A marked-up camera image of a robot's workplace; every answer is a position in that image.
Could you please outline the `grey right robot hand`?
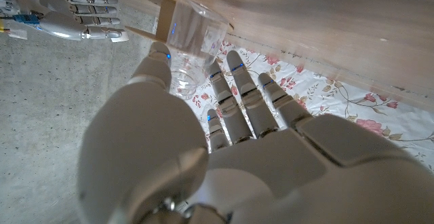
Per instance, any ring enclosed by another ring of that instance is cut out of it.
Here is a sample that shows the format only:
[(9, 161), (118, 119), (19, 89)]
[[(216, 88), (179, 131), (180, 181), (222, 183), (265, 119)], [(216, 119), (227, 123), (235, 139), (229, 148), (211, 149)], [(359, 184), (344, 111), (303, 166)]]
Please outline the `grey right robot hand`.
[(81, 41), (129, 39), (127, 31), (117, 29), (118, 0), (16, 0), (23, 14), (36, 14), (38, 27), (53, 36)]

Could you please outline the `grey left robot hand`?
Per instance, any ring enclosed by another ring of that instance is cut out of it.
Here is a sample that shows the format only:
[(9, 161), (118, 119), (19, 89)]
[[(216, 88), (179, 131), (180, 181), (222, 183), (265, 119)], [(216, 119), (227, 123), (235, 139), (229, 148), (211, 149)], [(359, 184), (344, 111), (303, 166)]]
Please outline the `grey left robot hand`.
[(433, 174), (409, 153), (335, 115), (312, 116), (273, 79), (216, 64), (222, 113), (205, 134), (169, 92), (171, 54), (152, 44), (83, 135), (83, 223), (432, 223)]

